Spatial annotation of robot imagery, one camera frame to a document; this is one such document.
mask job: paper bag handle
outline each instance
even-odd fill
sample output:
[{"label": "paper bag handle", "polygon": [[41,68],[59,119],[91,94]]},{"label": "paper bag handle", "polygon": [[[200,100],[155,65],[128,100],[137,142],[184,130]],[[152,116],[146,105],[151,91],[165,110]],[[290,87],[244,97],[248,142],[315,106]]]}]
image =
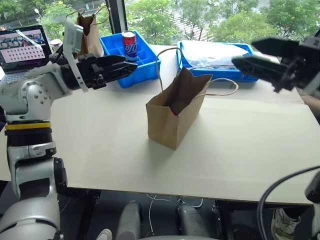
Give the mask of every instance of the paper bag handle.
[{"label": "paper bag handle", "polygon": [[203,94],[195,96],[192,100],[194,100],[194,99],[196,99],[198,97],[201,97],[201,96],[229,96],[229,95],[234,94],[239,89],[239,85],[235,81],[233,81],[233,80],[231,80],[229,78],[225,78],[225,77],[219,77],[219,78],[210,80],[205,85],[209,85],[209,84],[211,84],[211,83],[213,83],[215,81],[218,81],[218,80],[227,80],[228,82],[233,83],[235,85],[235,89],[233,90],[233,92],[227,93],[227,94],[203,93]]},{"label": "paper bag handle", "polygon": [[155,59],[155,70],[156,70],[156,74],[158,75],[158,78],[159,78],[159,80],[160,80],[161,93],[164,92],[164,86],[163,86],[163,84],[162,84],[162,79],[161,79],[161,77],[160,77],[160,71],[159,71],[159,67],[158,67],[158,57],[159,57],[161,54],[163,54],[164,52],[166,52],[166,51],[176,50],[176,49],[179,50],[180,53],[181,53],[181,58],[180,58],[180,61],[179,61],[179,65],[177,66],[177,70],[176,70],[176,76],[177,76],[178,73],[179,73],[179,66],[180,66],[181,63],[182,63],[182,50],[181,50],[180,48],[178,48],[178,47],[171,47],[171,48],[168,48],[168,49],[165,49],[165,50],[159,52],[159,54],[156,56],[156,59]]},{"label": "paper bag handle", "polygon": [[108,10],[107,6],[102,6],[102,7],[100,7],[100,9],[95,12],[95,14],[94,14],[95,16],[94,16],[94,17],[96,17],[97,14],[98,14],[102,9],[105,9],[105,10],[106,10],[106,12],[108,13],[108,17],[107,17],[104,21],[102,21],[102,22],[98,22],[98,23],[95,23],[95,24],[90,25],[90,28],[91,28],[92,26],[94,26],[94,25],[103,24],[103,23],[105,23],[106,21],[108,21],[108,19],[109,19],[109,17],[110,17],[110,13],[109,13],[109,10]]},{"label": "paper bag handle", "polygon": [[71,16],[72,14],[75,14],[75,13],[79,13],[80,15],[84,14],[85,13],[85,9],[84,8],[79,8],[71,13],[69,13],[68,15],[65,16],[65,19],[67,19],[67,17]]}]

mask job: white plastic bag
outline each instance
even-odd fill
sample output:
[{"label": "white plastic bag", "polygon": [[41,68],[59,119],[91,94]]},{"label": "white plastic bag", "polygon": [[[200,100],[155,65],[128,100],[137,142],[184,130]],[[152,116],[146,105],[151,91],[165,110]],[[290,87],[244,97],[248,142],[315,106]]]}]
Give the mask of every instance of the white plastic bag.
[{"label": "white plastic bag", "polygon": [[235,56],[242,56],[248,52],[232,44],[217,42],[183,40],[182,48],[184,58],[192,67],[203,68],[207,66],[220,66],[229,68]]}]

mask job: yellow ring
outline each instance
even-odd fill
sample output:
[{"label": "yellow ring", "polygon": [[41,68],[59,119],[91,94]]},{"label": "yellow ring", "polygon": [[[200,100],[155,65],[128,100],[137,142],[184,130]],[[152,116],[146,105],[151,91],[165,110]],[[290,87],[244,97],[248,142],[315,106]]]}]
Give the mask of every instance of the yellow ring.
[{"label": "yellow ring", "polygon": [[25,123],[25,124],[8,124],[5,125],[6,130],[21,130],[21,129],[42,129],[50,128],[50,122],[39,122],[39,123]]}]

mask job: laptop keyboard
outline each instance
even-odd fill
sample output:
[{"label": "laptop keyboard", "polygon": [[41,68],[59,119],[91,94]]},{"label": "laptop keyboard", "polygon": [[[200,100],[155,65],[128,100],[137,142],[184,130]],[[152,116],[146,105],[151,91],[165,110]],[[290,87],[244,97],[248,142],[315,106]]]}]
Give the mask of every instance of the laptop keyboard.
[{"label": "laptop keyboard", "polygon": [[4,78],[2,78],[2,80],[0,81],[0,85],[4,83],[12,83],[12,82],[19,81],[21,77],[25,74],[26,72],[18,72],[18,73],[5,75]]}]

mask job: window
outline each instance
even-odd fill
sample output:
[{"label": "window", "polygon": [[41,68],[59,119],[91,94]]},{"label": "window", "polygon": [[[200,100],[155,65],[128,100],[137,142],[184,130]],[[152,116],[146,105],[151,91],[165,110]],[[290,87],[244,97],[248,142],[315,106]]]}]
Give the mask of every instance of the window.
[{"label": "window", "polygon": [[[66,15],[84,9],[84,16],[94,14],[105,7],[104,0],[1,0],[0,30],[41,24],[48,40],[63,40]],[[70,16],[76,22],[77,13]],[[100,35],[112,33],[107,9],[96,16]]]},{"label": "window", "polygon": [[124,0],[129,30],[149,44],[301,40],[320,27],[318,0]]}]

